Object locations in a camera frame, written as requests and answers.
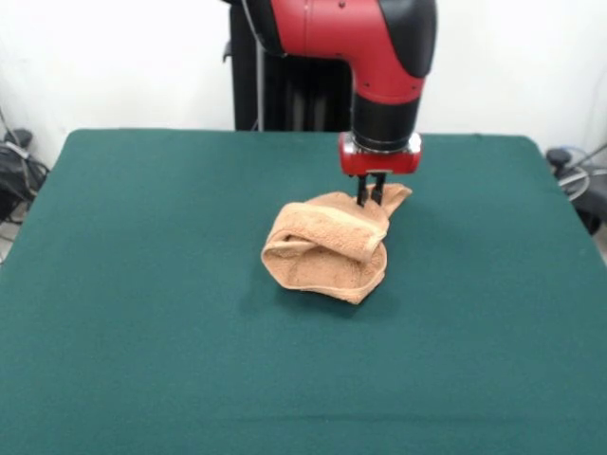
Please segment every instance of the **black cable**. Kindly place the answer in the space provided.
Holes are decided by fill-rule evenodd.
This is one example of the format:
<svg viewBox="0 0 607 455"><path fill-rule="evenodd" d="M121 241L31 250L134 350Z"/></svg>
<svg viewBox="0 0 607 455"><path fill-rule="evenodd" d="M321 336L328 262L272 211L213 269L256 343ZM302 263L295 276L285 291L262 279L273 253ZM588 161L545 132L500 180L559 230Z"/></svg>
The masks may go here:
<svg viewBox="0 0 607 455"><path fill-rule="evenodd" d="M580 158L578 161L575 161L574 163L570 164L567 166L567 169L575 169L577 168L579 165L584 164L586 161L588 161L589 159L594 158L595 156L597 156L598 154L600 154L601 152L604 152L607 150L607 144L603 144L600 147L598 147L596 150L594 150L591 154L583 156L582 158Z"/></svg>
<svg viewBox="0 0 607 455"><path fill-rule="evenodd" d="M15 144L17 144L18 147L21 147L21 142L19 141L19 137L17 137L16 134L14 134L14 132L9 128L9 125L7 124L7 120L4 117L4 112L2 111L2 106L0 105L0 121L2 122L2 126L4 126L4 129L7 130L7 133L9 133L12 138L15 141Z"/></svg>

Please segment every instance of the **white wall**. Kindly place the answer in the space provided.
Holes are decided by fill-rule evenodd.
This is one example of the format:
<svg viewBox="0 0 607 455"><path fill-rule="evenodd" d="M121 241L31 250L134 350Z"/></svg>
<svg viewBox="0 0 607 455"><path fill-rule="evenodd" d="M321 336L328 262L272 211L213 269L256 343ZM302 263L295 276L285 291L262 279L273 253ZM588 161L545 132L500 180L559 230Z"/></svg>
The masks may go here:
<svg viewBox="0 0 607 455"><path fill-rule="evenodd" d="M607 138L607 2L439 0L419 129ZM2 0L0 101L53 162L81 127L230 129L219 0Z"/></svg>

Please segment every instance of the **crumpled towel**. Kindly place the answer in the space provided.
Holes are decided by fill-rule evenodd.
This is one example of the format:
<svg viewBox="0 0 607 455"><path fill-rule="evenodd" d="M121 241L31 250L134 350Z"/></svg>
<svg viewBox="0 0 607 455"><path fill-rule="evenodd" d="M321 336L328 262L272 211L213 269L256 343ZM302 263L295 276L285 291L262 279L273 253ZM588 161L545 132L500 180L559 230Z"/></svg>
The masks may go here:
<svg viewBox="0 0 607 455"><path fill-rule="evenodd" d="M278 214L262 251L268 272L286 289L361 303L385 276L388 218L412 191L384 187L381 206L362 208L343 192L291 203Z"/></svg>

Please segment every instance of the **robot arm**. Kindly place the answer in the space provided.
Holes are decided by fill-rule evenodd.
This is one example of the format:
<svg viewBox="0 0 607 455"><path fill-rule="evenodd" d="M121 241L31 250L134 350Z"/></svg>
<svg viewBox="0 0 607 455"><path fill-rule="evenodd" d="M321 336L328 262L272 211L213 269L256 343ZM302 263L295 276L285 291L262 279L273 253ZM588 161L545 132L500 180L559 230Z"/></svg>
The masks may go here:
<svg viewBox="0 0 607 455"><path fill-rule="evenodd" d="M244 4L267 52L350 64L352 132L340 137L345 173L384 174L383 183L386 173L414 172L421 154L414 125L432 64L435 0L245 0Z"/></svg>

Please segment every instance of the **green table surface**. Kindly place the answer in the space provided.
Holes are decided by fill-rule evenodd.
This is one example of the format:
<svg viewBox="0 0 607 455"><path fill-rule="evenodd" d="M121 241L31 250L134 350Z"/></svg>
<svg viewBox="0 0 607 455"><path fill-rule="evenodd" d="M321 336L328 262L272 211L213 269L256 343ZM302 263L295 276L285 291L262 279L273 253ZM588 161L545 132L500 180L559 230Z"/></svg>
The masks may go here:
<svg viewBox="0 0 607 455"><path fill-rule="evenodd" d="M607 453L607 274L536 146L427 136L354 307L260 262L354 191L336 139L72 134L0 271L0 453Z"/></svg>

